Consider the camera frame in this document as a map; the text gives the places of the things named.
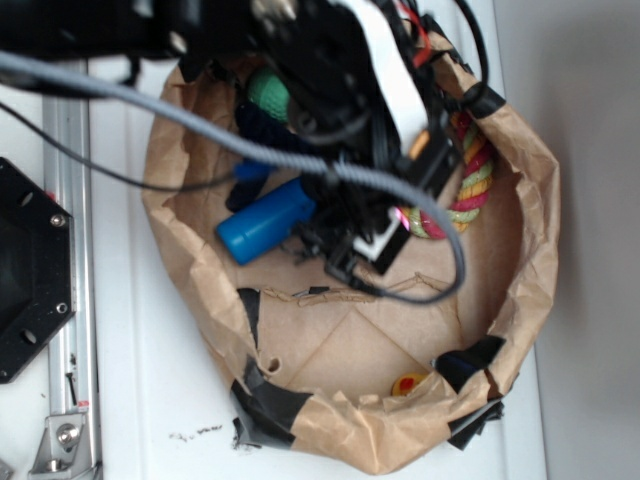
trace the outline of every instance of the green mesh ball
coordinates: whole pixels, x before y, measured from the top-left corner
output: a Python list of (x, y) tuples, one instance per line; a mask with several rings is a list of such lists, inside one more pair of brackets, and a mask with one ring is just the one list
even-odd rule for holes
[(251, 76), (247, 95), (273, 118), (287, 123), (289, 91), (270, 67), (262, 67)]

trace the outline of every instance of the blue cylinder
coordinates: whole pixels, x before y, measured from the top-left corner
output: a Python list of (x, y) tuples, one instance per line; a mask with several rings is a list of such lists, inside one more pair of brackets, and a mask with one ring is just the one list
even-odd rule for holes
[(236, 262), (245, 265), (282, 243), (315, 208), (316, 202), (295, 178), (229, 217), (216, 231)]

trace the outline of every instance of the black wire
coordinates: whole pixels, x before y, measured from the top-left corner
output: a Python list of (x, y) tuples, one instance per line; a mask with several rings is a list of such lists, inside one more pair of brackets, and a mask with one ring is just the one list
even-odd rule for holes
[(17, 112), (16, 110), (14, 110), (10, 106), (8, 106), (7, 104), (3, 103), (2, 101), (0, 101), (0, 109), (4, 110), (9, 115), (14, 117), (16, 120), (20, 121), (23, 125), (25, 125), (27, 128), (29, 128), (32, 132), (35, 132), (37, 135), (42, 137), (42, 139), (45, 142), (49, 143), (54, 148), (60, 150), (62, 153), (67, 155), (72, 160), (75, 160), (76, 162), (80, 163), (81, 165), (84, 165), (87, 168), (90, 168), (91, 170), (95, 170), (96, 172), (100, 172), (103, 175), (106, 175), (107, 177), (111, 177), (111, 178), (113, 178), (115, 180), (118, 180), (118, 181), (120, 181), (122, 183), (125, 183), (125, 184), (133, 186), (133, 187), (143, 188), (145, 190), (154, 190), (154, 191), (157, 191), (157, 192), (193, 192), (193, 191), (196, 191), (196, 190), (205, 190), (205, 189), (208, 189), (208, 188), (217, 187), (217, 186), (219, 186), (219, 185), (221, 185), (221, 184), (223, 184), (225, 182), (228, 182), (230, 180), (233, 180), (235, 178), (235, 175), (233, 174), (233, 172), (231, 172), (231, 173), (228, 173), (228, 174), (223, 175), (221, 177), (214, 178), (213, 180), (211, 180), (209, 182), (194, 183), (194, 184), (190, 184), (190, 185), (183, 185), (182, 187), (170, 187), (170, 186), (167, 186), (167, 185), (154, 185), (154, 184), (151, 184), (151, 183), (140, 182), (140, 181), (135, 180), (133, 178), (127, 177), (125, 175), (122, 175), (122, 174), (120, 174), (118, 172), (114, 172), (113, 170), (109, 170), (108, 168), (105, 168), (102, 165), (98, 165), (97, 163), (93, 163), (88, 158), (85, 158), (82, 155), (80, 155), (80, 154), (74, 152), (73, 150), (67, 148), (66, 146), (64, 146), (63, 144), (58, 142), (55, 138), (51, 137), (48, 133), (43, 131), (41, 128), (39, 128), (38, 126), (33, 124), (31, 121), (29, 121), (27, 118), (25, 118), (22, 114), (20, 114), (19, 112)]
[(420, 13), (418, 13), (418, 4), (416, 3), (416, 0), (407, 0), (405, 2), (405, 5), (407, 5), (407, 7), (409, 7), (409, 9), (411, 9), (418, 18), (420, 18)]
[(388, 169), (389, 139), (387, 138), (387, 126), (385, 122), (385, 109), (381, 104), (373, 108), (371, 119), (371, 158), (373, 167), (379, 170)]
[(405, 303), (410, 303), (412, 305), (431, 305), (433, 303), (437, 303), (445, 298), (448, 298), (452, 295), (453, 292), (458, 290), (462, 284), (464, 283), (465, 277), (465, 266), (464, 264), (458, 265), (456, 264), (456, 276), (451, 285), (447, 287), (447, 289), (439, 292), (430, 297), (408, 297), (406, 295), (402, 295), (400, 293), (395, 293), (391, 290), (387, 290), (382, 287), (376, 287), (371, 285), (370, 283), (365, 282), (362, 278), (357, 277), (355, 275), (351, 275), (349, 279), (349, 286), (351, 288), (355, 288), (367, 295), (372, 295), (374, 297), (383, 297), (383, 298), (391, 298), (393, 300), (398, 300)]
[(480, 88), (478, 88), (471, 98), (466, 98), (460, 101), (460, 107), (462, 108), (471, 108), (485, 96), (487, 93), (487, 89), (489, 88), (489, 55), (487, 53), (487, 47), (484, 43), (484, 38), (482, 37), (482, 30), (480, 29), (480, 24), (478, 24), (478, 20), (476, 19), (471, 7), (466, 2), (466, 0), (454, 0), (458, 8), (464, 15), (464, 18), (467, 20), (469, 24), (469, 28), (471, 29), (471, 34), (473, 35), (473, 40), (476, 44), (476, 49), (478, 50), (478, 60), (480, 61)]

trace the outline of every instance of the gray wall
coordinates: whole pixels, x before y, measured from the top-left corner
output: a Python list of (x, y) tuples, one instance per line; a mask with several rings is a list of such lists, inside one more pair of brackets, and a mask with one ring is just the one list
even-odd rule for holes
[(507, 98), (556, 153), (556, 306), (536, 347), (549, 478), (638, 478), (640, 1), (495, 0)]

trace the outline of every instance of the paper bag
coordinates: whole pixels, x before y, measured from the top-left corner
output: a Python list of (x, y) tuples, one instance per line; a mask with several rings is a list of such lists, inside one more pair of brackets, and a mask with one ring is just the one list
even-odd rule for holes
[[(440, 86), (460, 98), (477, 80), (432, 34)], [(241, 82), (260, 61), (226, 67)], [(162, 98), (236, 131), (234, 88), (180, 70)], [(471, 112), (499, 152), (487, 204), (464, 232), (468, 277), (460, 292), (417, 307), (368, 297), (274, 249), (239, 267), (216, 237), (231, 213), (232, 185), (194, 193), (145, 191), (167, 272), (196, 319), (232, 392), (242, 441), (343, 460), (365, 472), (401, 468), (461, 434), (505, 395), (552, 306), (557, 273), (559, 169), (524, 120), (495, 93)], [(233, 153), (163, 118), (151, 133), (145, 180), (208, 181), (239, 162)], [(267, 191), (287, 179), (272, 175)], [(412, 238), (383, 277), (414, 296), (453, 280), (446, 242)], [(310, 287), (321, 293), (296, 295)], [(403, 374), (428, 374), (406, 396)]]

